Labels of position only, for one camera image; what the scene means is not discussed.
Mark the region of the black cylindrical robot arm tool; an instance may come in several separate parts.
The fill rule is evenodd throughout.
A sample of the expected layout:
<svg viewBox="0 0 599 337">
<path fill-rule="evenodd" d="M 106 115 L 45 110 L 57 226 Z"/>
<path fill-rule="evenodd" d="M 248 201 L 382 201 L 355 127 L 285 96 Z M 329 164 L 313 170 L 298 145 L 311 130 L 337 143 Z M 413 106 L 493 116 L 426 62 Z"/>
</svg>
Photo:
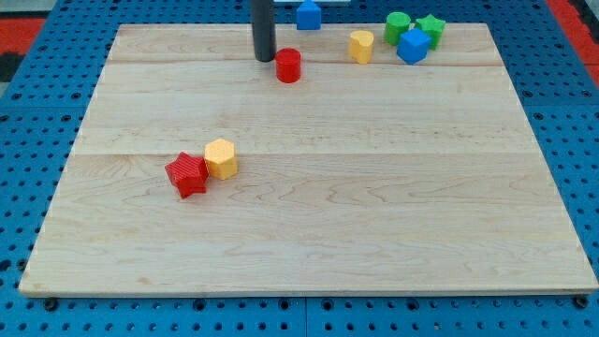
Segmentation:
<svg viewBox="0 0 599 337">
<path fill-rule="evenodd" d="M 255 58 L 270 62 L 276 53 L 275 12 L 273 0 L 250 0 L 250 19 Z"/>
</svg>

